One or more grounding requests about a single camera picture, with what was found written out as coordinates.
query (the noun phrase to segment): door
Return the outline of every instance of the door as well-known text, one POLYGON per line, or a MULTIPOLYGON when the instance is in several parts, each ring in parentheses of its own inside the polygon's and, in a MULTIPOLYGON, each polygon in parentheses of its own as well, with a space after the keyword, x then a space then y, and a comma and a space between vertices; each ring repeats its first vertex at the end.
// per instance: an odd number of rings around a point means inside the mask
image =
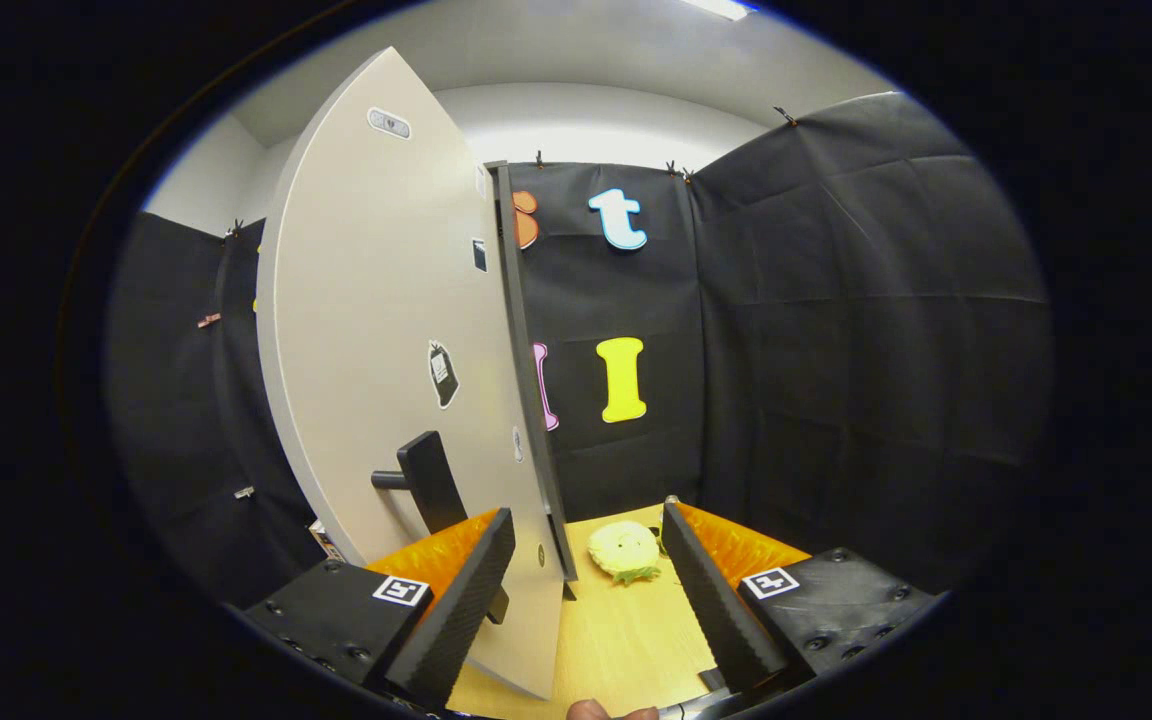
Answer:
POLYGON ((370 482, 425 430, 442 437, 470 516, 511 507, 509 609, 500 626, 484 621, 468 661, 547 698, 562 568, 511 355, 493 192, 397 52, 373 55, 279 179, 257 336, 285 454, 349 562, 429 535, 408 493, 370 482))

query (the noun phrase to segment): ceiling light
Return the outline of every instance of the ceiling light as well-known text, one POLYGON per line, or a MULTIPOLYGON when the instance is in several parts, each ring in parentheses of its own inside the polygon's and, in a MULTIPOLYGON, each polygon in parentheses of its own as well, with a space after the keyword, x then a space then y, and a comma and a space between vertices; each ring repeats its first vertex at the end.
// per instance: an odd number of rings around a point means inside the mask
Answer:
POLYGON ((745 15, 755 13, 755 8, 749 5, 735 3, 733 0, 682 0, 684 3, 698 6, 702 10, 708 10, 728 20, 744 18, 745 15))

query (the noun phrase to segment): door handle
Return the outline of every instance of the door handle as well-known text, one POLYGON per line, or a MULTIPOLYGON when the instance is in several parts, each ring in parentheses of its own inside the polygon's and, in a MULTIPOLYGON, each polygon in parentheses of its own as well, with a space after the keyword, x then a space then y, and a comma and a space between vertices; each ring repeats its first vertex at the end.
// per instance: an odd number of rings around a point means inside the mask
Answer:
MULTIPOLYGON (((406 491, 412 493, 420 520, 433 535, 445 528, 470 518, 456 479, 452 478, 452 465, 447 462, 444 439, 435 430, 426 430, 411 442, 397 448, 397 465, 402 470, 374 470, 371 487, 382 491, 406 491)), ((503 588, 497 590, 488 607, 488 620, 494 626, 505 622, 509 609, 509 596, 503 588)))

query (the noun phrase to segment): sponge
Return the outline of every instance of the sponge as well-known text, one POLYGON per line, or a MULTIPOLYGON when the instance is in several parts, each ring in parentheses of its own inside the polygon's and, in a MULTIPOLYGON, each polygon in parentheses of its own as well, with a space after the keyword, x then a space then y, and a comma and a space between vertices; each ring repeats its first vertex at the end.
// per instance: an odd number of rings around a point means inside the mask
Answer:
POLYGON ((616 583, 652 579, 660 574, 660 547, 646 525, 631 520, 602 525, 589 537, 589 555, 616 583))

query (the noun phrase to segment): finger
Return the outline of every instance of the finger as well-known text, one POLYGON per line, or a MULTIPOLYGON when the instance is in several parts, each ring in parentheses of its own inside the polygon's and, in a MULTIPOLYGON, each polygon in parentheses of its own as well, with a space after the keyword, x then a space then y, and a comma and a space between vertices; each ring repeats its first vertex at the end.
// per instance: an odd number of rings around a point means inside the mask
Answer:
POLYGON ((626 715, 626 720, 660 720, 660 711, 655 707, 635 710, 626 715))
POLYGON ((612 720, 612 715, 597 700, 582 700, 567 708, 567 720, 612 720))

